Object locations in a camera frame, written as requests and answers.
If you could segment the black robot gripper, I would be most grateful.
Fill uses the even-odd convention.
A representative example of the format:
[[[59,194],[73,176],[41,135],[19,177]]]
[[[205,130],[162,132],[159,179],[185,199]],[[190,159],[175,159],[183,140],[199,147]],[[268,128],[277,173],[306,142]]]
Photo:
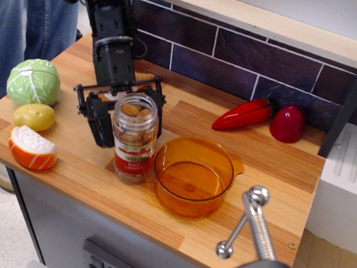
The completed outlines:
[[[87,121],[93,133],[97,146],[114,147],[114,134],[109,110],[113,110],[116,101],[106,101],[100,98],[110,92],[113,96],[119,92],[144,93],[157,106],[158,133],[162,134],[163,106],[166,103],[161,88],[161,79],[136,81],[133,57],[131,54],[131,37],[114,36],[99,39],[94,42],[93,62],[97,82],[92,86],[77,84],[78,112],[87,116]]]

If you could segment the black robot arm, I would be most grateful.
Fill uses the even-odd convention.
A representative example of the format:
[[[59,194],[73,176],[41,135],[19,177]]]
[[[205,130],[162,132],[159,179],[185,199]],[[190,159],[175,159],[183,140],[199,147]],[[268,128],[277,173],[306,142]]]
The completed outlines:
[[[79,0],[64,0],[74,4]],[[136,19],[131,0],[85,0],[89,23],[92,28],[92,59],[94,62],[96,84],[82,86],[77,84],[79,114],[87,118],[95,142],[100,147],[113,147],[114,134],[110,110],[116,102],[105,101],[100,94],[134,92],[135,86],[143,86],[143,93],[151,97],[161,115],[166,103],[161,88],[161,79],[157,76],[136,78],[135,59],[142,59],[145,54],[136,55],[132,46],[147,49],[146,44],[137,36]]]

